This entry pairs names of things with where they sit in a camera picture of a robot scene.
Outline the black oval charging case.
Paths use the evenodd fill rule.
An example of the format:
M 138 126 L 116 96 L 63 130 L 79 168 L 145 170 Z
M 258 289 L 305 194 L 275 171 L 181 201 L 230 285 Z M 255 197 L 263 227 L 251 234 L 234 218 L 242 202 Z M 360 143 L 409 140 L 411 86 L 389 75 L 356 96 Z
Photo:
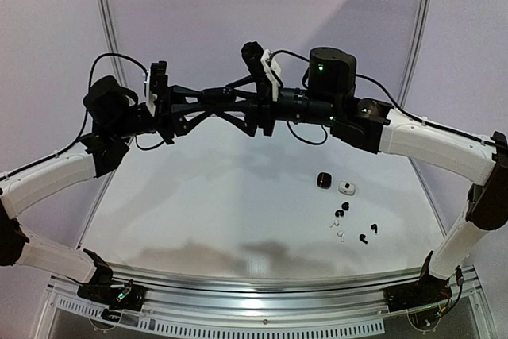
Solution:
M 198 101 L 205 105 L 217 105 L 234 102 L 236 97 L 234 89 L 230 87 L 215 87 L 202 90 Z

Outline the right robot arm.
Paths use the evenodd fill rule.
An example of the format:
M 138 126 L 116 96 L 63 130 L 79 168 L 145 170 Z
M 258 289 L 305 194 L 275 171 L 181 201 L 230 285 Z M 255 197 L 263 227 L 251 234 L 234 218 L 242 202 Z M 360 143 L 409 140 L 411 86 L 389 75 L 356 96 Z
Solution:
M 366 152 L 421 160 L 469 179 L 468 203 L 438 248 L 425 259 L 410 297 L 426 304 L 489 232 L 507 221 L 507 140 L 500 132 L 475 136 L 404 111 L 395 101 L 357 98 L 356 58 L 337 48 L 313 48 L 303 86 L 285 87 L 275 53 L 246 44 L 242 57 L 257 86 L 254 95 L 225 89 L 217 115 L 248 135 L 271 135 L 277 121 L 326 126 L 330 134 Z

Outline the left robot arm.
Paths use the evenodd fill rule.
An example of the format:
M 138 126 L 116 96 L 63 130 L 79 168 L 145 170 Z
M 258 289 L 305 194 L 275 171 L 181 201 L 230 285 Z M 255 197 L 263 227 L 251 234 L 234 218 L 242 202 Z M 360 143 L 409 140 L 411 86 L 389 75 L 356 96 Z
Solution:
M 40 237 L 21 227 L 19 216 L 39 201 L 77 183 L 115 171 L 129 150 L 127 140 L 158 133 L 165 144 L 188 133 L 217 104 L 234 100 L 228 88 L 193 91 L 168 86 L 166 75 L 150 73 L 148 99 L 122 87 L 111 75 L 94 83 L 83 100 L 91 133 L 60 152 L 1 177 L 1 264 L 25 265 L 86 284 L 100 302 L 112 302 L 118 287 L 108 264 L 94 252 Z

